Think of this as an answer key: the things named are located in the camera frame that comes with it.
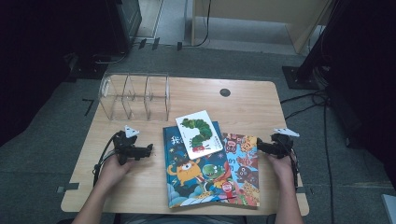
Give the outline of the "white flat object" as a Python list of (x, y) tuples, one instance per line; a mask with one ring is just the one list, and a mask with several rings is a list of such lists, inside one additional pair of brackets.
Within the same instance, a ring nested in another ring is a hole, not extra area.
[(381, 198), (387, 212), (389, 224), (396, 224), (396, 196), (382, 194)]

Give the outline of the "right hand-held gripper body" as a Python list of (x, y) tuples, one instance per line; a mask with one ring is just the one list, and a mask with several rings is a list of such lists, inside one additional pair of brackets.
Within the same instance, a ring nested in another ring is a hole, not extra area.
[(277, 146), (276, 157), (281, 159), (289, 156), (293, 152), (292, 137), (299, 137), (300, 135), (289, 128), (275, 128), (274, 132), (271, 139)]

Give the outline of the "person's left hand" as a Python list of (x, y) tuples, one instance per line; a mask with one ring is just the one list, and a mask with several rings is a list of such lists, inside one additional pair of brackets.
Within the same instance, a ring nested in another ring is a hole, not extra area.
[(124, 178), (133, 165), (134, 162), (132, 160), (120, 164), (117, 155), (108, 157), (102, 167), (96, 187), (103, 191), (109, 191)]

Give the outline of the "beige wooden furniture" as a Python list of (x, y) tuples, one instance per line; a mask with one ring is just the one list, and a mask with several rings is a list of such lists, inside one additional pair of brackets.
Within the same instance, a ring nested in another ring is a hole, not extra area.
[(296, 53), (301, 53), (318, 25), (330, 18), (335, 0), (192, 0), (191, 43), (196, 17), (269, 21), (286, 24)]

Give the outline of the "white caterpillar picture book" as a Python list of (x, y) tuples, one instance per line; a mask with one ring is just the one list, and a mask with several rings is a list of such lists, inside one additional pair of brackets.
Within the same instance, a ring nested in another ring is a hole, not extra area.
[(191, 160), (223, 150), (219, 135), (205, 110), (176, 118), (176, 123)]

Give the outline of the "person's lap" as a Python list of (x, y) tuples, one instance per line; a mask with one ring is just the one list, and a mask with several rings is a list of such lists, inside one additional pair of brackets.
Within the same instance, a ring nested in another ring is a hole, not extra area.
[(241, 216), (123, 214), (120, 224), (247, 224)]

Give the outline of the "black metal stand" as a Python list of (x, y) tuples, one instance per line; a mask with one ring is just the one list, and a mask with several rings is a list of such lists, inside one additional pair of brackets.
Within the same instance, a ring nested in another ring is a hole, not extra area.
[[(336, 10), (340, 0), (314, 0), (310, 12), (303, 15), (301, 19), (288, 23), (286, 29), (297, 53), (302, 53), (308, 44), (311, 35), (319, 25), (327, 26)], [(314, 68), (321, 59), (322, 32), (317, 42), (307, 54), (304, 62), (298, 66), (283, 66), (282, 72), (290, 89), (296, 90), (318, 90), (318, 82), (314, 75)]]

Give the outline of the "light blue animals picture book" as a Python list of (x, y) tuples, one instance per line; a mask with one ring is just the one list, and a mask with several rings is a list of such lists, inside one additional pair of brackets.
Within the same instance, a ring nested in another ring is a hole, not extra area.
[(229, 203), (259, 206), (258, 138), (236, 133), (223, 133), (222, 137), (236, 191)]

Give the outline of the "black cabinet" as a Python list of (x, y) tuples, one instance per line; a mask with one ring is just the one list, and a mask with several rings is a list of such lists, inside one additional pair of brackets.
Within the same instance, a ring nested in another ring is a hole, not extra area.
[(142, 21), (138, 0), (106, 0), (117, 52), (127, 53)]

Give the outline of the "person's right hand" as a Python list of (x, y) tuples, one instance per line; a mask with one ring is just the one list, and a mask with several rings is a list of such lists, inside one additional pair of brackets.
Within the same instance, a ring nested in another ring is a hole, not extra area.
[(294, 187), (293, 172), (291, 170), (291, 161), (289, 157), (278, 159), (273, 155), (268, 156), (275, 171), (280, 186)]

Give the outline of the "black tape floor mark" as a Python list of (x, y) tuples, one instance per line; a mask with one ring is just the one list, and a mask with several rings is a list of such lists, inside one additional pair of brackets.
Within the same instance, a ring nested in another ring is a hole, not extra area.
[(85, 113), (84, 113), (84, 116), (87, 117), (88, 114), (90, 113), (91, 109), (92, 109), (92, 105), (94, 103), (94, 100), (93, 99), (85, 99), (85, 98), (83, 98), (82, 101), (89, 104), (87, 109), (86, 109), (86, 111), (85, 111)]

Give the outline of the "dark blue monster picture book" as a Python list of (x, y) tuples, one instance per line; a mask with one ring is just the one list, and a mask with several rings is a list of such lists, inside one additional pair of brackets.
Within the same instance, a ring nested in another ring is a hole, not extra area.
[(191, 160), (177, 126), (163, 128), (163, 142), (169, 208), (236, 198), (224, 149)]

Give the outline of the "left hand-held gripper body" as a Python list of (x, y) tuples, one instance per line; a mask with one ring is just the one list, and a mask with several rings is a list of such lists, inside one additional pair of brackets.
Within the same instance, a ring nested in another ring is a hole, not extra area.
[(114, 151), (118, 155), (120, 165), (125, 164), (128, 158), (132, 158), (132, 149), (138, 135), (139, 131), (128, 125), (124, 126), (123, 131), (115, 133), (113, 145)]

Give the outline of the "dark curtain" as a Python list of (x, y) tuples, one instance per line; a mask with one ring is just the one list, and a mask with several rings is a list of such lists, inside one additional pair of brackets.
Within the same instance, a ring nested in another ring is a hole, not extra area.
[(30, 125), (70, 76), (71, 25), (93, 0), (0, 0), (0, 146)]
[(329, 81), (361, 122), (358, 139), (396, 189), (396, 0), (339, 0), (323, 46)]

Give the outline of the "clear acrylic book rack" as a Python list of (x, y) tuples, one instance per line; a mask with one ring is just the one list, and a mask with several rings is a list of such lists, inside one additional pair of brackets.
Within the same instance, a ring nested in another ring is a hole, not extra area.
[(98, 98), (110, 120), (168, 121), (169, 76), (167, 74), (105, 73)]

